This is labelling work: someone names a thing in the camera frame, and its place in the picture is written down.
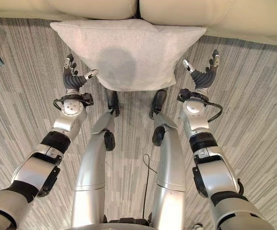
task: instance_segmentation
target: pillow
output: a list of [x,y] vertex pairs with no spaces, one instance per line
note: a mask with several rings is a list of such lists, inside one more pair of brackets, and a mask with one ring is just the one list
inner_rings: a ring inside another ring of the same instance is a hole
[[114,91],[158,90],[176,83],[179,58],[206,31],[140,19],[50,23],[62,40]]

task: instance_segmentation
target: white sofa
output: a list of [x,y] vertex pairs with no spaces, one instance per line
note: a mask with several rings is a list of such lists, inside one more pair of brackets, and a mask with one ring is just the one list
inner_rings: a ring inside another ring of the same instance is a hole
[[277,45],[277,0],[0,0],[0,17],[121,20],[207,28],[206,35]]

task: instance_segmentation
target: robot forearm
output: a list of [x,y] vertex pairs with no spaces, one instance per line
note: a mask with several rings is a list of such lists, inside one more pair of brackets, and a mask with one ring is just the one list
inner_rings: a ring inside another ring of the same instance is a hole
[[195,84],[195,92],[182,89],[178,100],[183,102],[180,117],[184,122],[184,130],[194,154],[196,167],[192,169],[199,194],[209,198],[211,213],[217,230],[273,230],[274,228],[263,218],[258,209],[243,196],[243,186],[238,186],[235,174],[218,147],[209,130],[205,116],[205,106],[209,103],[207,92],[216,76],[219,64],[219,53],[215,50],[210,68],[202,74],[193,69],[187,61],[183,61]]
[[[0,229],[19,228],[29,213],[34,199],[49,194],[60,172],[58,165],[87,117],[85,107],[93,105],[90,94],[78,93],[86,80],[73,74],[72,61],[73,57],[68,56],[64,65],[66,95],[55,101],[55,106],[61,110],[59,118],[31,155],[15,170],[11,185],[0,191]],[[86,79],[95,73],[95,71],[89,73]],[[69,78],[80,78],[80,81],[75,82],[70,89],[67,81]]]

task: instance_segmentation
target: cushion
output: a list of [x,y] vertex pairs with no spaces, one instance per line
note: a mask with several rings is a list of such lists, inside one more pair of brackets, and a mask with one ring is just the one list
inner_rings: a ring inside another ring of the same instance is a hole
[[174,68],[206,31],[157,26],[144,20],[77,20],[51,23],[100,83],[115,91],[158,90],[176,83]]
[[277,45],[277,0],[140,0],[140,14],[157,25],[201,26],[205,35]]

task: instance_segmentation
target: floor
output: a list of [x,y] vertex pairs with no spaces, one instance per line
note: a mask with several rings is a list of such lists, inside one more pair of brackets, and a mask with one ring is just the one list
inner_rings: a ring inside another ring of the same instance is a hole
[[[203,36],[185,54],[198,69],[208,63],[213,49],[221,54],[210,100],[224,107],[220,118],[210,123],[217,142],[241,178],[245,195],[277,230],[277,46],[237,39]],[[16,166],[47,134],[58,116],[52,101],[64,95],[62,65],[70,52],[46,20],[0,19],[0,190],[10,184]],[[77,61],[79,73],[88,71]],[[185,229],[196,222],[214,229],[208,200],[200,197],[192,179],[192,152],[178,113],[181,88],[194,85],[181,61],[176,85],[168,89],[163,112],[178,125],[185,158],[188,191]],[[66,152],[61,173],[45,198],[39,198],[23,230],[60,230],[70,227],[73,186],[93,124],[106,111],[104,90],[91,79],[82,92],[92,94],[95,105]],[[120,92],[121,115],[115,119],[116,148],[106,156],[106,201],[108,219],[142,216],[148,153],[157,168],[159,148],[151,142],[153,122],[148,117],[155,92]],[[215,109],[207,109],[208,116]],[[152,210],[155,173],[150,172],[146,213]]]

